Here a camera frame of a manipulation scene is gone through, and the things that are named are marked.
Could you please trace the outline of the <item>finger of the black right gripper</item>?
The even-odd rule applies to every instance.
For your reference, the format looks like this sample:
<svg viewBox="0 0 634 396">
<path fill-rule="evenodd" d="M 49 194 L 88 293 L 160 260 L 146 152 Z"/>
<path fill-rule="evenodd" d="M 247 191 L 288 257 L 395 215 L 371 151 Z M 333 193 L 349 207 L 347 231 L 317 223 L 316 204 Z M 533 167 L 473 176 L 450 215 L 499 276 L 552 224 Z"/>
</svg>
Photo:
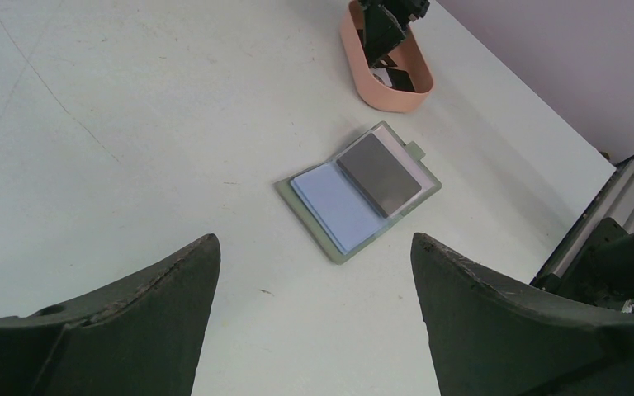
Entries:
<svg viewBox="0 0 634 396">
<path fill-rule="evenodd" d="M 406 36 L 407 25 L 401 25 L 381 8 L 363 10 L 363 50 L 369 67 L 388 55 Z"/>
</svg>

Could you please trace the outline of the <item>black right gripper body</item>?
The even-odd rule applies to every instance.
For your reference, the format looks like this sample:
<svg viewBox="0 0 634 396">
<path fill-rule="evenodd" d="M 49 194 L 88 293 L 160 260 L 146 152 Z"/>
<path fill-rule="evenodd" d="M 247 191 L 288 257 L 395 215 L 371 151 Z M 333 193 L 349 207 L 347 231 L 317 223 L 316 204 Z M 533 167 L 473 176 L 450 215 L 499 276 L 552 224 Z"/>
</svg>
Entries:
<svg viewBox="0 0 634 396">
<path fill-rule="evenodd" d="M 401 25 L 424 18 L 429 0 L 365 0 L 359 1 L 363 10 L 375 10 L 378 7 L 388 11 Z"/>
</svg>

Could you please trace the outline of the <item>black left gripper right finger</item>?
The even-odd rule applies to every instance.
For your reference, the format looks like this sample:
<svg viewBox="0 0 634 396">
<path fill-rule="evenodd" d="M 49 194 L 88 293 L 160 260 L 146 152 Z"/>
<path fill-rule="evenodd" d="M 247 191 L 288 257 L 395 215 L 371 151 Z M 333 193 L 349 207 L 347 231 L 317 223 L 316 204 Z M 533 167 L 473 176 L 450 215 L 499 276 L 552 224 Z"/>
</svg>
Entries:
<svg viewBox="0 0 634 396">
<path fill-rule="evenodd" d="M 443 395 L 634 395 L 634 315 L 539 290 L 424 233 L 410 261 Z"/>
</svg>

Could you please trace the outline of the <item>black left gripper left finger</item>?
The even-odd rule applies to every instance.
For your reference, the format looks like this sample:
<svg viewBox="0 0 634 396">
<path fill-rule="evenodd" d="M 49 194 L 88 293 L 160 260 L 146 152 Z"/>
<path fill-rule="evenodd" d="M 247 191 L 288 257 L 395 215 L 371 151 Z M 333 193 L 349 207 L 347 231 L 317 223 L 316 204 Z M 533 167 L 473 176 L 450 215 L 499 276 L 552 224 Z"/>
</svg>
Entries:
<svg viewBox="0 0 634 396">
<path fill-rule="evenodd" d="M 220 274 L 207 234 L 27 317 L 0 318 L 0 395 L 188 395 Z"/>
</svg>

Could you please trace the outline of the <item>green leather card holder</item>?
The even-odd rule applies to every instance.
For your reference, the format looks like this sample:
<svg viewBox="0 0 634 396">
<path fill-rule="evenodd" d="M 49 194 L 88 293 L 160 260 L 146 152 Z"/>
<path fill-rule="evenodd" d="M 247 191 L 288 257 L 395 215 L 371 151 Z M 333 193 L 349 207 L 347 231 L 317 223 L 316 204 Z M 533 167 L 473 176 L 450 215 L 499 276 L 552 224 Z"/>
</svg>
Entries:
<svg viewBox="0 0 634 396">
<path fill-rule="evenodd" d="M 381 216 L 336 163 L 368 134 L 374 134 L 423 189 L 390 217 Z M 438 192 L 442 183 L 423 164 L 425 153 L 406 143 L 385 121 L 365 131 L 325 162 L 276 182 L 278 195 L 306 227 L 326 257 L 344 264 Z"/>
</svg>

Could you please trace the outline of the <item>black credit card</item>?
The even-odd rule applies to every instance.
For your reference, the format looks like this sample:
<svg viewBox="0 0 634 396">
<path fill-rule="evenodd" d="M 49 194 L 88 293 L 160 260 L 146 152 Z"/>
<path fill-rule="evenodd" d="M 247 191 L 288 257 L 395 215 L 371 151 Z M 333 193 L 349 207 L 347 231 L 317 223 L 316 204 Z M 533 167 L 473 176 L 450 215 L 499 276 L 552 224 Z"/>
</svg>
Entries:
<svg viewBox="0 0 634 396">
<path fill-rule="evenodd" d="M 383 217 L 390 217 L 423 187 L 395 155 L 368 134 L 341 154 L 336 163 Z"/>
</svg>

